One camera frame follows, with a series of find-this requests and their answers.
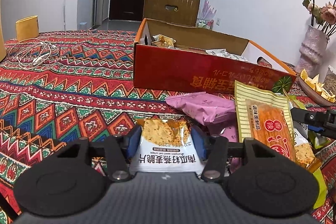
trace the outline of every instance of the box handle hole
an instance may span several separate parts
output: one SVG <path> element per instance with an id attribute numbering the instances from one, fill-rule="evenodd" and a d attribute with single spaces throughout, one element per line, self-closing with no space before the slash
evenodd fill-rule
<path id="1" fill-rule="evenodd" d="M 179 8 L 177 6 L 174 6 L 174 5 L 166 5 L 165 8 L 168 11 L 174 11 L 174 12 L 177 12 L 179 10 Z"/>

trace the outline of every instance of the spicy gluten strip package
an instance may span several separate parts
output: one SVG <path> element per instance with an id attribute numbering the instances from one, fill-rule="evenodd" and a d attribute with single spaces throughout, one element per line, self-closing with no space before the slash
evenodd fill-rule
<path id="1" fill-rule="evenodd" d="M 288 98 L 235 81 L 239 141 L 252 137 L 296 162 Z"/>
<path id="2" fill-rule="evenodd" d="M 203 171 L 185 120 L 145 119 L 140 143 L 130 164 L 130 172 Z"/>

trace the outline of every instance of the patterned bedspread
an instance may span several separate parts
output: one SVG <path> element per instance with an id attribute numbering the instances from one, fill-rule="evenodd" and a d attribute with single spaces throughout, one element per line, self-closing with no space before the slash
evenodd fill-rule
<path id="1" fill-rule="evenodd" d="M 28 71 L 20 69 L 14 58 L 0 63 L 0 192 L 18 213 L 12 191 L 16 178 L 67 142 L 81 136 L 101 141 L 111 134 L 126 134 L 137 118 L 183 116 L 164 102 L 177 92 L 133 87 L 135 35 L 125 31 L 42 33 L 40 39 L 60 47 L 57 58 Z M 16 43 L 10 40 L 6 47 Z M 34 43 L 32 39 L 22 46 Z M 308 109 L 325 110 L 306 97 L 297 83 L 291 94 L 299 96 Z M 228 94 L 219 96 L 232 99 Z M 336 142 L 316 155 L 331 188 L 336 180 Z M 103 165 L 92 162 L 98 171 Z M 332 206 L 328 196 L 313 216 L 333 223 Z M 3 211 L 0 223 L 10 223 Z"/>

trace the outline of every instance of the snack box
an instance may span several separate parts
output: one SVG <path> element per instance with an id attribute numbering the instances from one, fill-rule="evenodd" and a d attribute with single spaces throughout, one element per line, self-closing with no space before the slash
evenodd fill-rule
<path id="1" fill-rule="evenodd" d="M 158 34 L 175 39 L 180 50 L 152 46 L 152 37 Z M 205 52 L 214 48 L 225 48 L 249 62 Z M 282 93 L 283 89 L 289 91 L 296 76 L 287 65 L 255 42 L 204 28 L 144 18 L 134 41 L 133 82 L 136 88 L 234 93 L 235 80 L 238 80 Z"/>

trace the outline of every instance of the box flap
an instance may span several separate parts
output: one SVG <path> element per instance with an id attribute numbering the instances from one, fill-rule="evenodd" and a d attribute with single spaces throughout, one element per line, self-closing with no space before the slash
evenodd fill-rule
<path id="1" fill-rule="evenodd" d="M 249 43 L 248 39 L 204 28 L 182 26 L 153 19 L 147 19 L 147 24 L 152 36 L 163 34 L 175 39 L 176 44 L 182 47 L 202 48 L 205 50 L 226 48 L 229 53 L 241 55 Z"/>
<path id="2" fill-rule="evenodd" d="M 195 26 L 200 0 L 145 0 L 143 17 Z"/>

